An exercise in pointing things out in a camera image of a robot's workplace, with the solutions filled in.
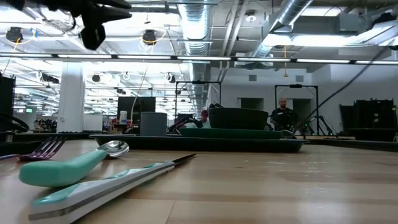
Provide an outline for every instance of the fork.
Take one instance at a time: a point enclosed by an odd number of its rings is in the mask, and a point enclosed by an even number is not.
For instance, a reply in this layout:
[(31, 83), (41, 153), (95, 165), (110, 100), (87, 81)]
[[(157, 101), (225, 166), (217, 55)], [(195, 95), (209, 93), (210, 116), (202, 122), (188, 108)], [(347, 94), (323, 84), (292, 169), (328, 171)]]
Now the fork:
[(1, 156), (1, 160), (10, 159), (10, 158), (19, 158), (20, 161), (42, 161), (50, 159), (57, 153), (63, 143), (67, 140), (66, 137), (50, 137), (43, 142), (37, 149), (35, 149), (32, 153), (28, 155), (18, 155), (11, 154), (6, 156)]

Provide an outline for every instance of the teal spoon handle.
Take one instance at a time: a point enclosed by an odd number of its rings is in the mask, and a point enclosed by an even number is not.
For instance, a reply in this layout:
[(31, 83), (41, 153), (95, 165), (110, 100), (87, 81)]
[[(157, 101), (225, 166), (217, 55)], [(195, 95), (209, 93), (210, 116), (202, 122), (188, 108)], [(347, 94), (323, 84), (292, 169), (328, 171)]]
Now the teal spoon handle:
[(97, 166), (107, 153), (103, 150), (87, 152), (67, 161), (39, 161), (25, 164), (19, 179), (40, 187), (64, 187), (74, 184)]

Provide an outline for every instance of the black shirt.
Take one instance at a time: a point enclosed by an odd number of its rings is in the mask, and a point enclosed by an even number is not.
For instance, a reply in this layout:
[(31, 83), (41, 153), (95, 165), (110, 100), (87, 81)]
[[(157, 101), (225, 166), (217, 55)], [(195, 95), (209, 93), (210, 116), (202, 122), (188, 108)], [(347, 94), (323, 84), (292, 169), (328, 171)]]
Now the black shirt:
[(292, 130), (297, 122), (297, 114), (289, 108), (284, 110), (277, 108), (271, 114), (271, 119), (275, 123), (275, 130)]

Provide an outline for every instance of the table surface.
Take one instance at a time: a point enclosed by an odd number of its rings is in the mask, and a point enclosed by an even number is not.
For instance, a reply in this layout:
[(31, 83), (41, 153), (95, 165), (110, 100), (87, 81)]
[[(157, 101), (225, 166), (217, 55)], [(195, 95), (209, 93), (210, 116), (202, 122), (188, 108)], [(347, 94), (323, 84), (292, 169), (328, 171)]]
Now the table surface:
[[(68, 141), (54, 159), (97, 147)], [(134, 151), (104, 161), (85, 180), (176, 159), (192, 152)], [(29, 223), (29, 204), (52, 192), (18, 179), (17, 159), (0, 161), (1, 223)], [(398, 154), (304, 146), (298, 154), (200, 152), (75, 223), (395, 224)]]

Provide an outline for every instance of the desk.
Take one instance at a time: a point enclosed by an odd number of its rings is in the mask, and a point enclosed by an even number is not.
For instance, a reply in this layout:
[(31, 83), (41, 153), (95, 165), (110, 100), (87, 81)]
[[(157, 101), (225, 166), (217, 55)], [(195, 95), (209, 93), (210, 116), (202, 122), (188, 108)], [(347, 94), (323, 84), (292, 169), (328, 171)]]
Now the desk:
[[(96, 147), (94, 140), (67, 141), (54, 159)], [(132, 150), (102, 162), (86, 180), (191, 153)], [(52, 192), (19, 182), (20, 165), (16, 159), (0, 161), (1, 223), (28, 223), (29, 203)], [(297, 154), (199, 152), (75, 223), (395, 224), (397, 189), (393, 152), (316, 145)]]

